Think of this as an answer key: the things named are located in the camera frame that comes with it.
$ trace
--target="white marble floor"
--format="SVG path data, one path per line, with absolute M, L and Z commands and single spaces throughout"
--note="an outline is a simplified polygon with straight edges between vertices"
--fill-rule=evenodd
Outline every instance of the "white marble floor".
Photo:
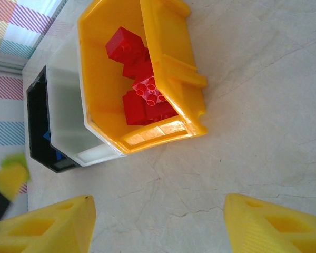
M 208 135 L 63 174 L 29 159 L 30 210 L 94 196 L 91 253 L 231 252 L 230 192 L 316 215 L 316 0 L 186 2 Z M 67 2 L 25 89 L 89 3 Z

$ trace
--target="plaid fabric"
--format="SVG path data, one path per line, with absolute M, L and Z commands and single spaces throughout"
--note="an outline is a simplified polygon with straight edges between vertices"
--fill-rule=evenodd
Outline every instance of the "plaid fabric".
M 22 77 L 0 72 L 0 162 L 25 151 Z M 22 186 L 20 193 L 27 193 Z
M 0 0 L 0 62 L 24 65 L 67 0 Z

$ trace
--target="yellow plastic bin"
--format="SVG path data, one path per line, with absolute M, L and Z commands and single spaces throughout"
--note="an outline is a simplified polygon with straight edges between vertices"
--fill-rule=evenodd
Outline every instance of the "yellow plastic bin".
M 207 133 L 199 121 L 207 82 L 196 72 L 189 14 L 181 0 L 95 0 L 78 20 L 86 126 L 125 154 Z M 105 49 L 119 27 L 143 39 L 156 86 L 178 116 L 146 126 L 126 124 L 122 97 L 133 80 L 122 76 L 123 65 Z

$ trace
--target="black plastic bin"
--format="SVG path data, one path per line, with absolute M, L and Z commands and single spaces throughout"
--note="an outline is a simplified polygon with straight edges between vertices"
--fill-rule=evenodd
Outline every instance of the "black plastic bin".
M 56 152 L 61 151 L 44 138 L 49 130 L 46 67 L 27 90 L 27 110 L 31 157 L 56 173 L 80 167 L 65 155 L 58 161 Z

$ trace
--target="white plastic bin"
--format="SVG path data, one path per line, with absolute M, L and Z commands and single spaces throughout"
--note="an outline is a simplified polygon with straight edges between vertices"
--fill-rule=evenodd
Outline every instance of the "white plastic bin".
M 84 125 L 77 44 L 77 28 L 73 28 L 46 66 L 51 145 L 81 166 L 89 166 L 123 154 Z

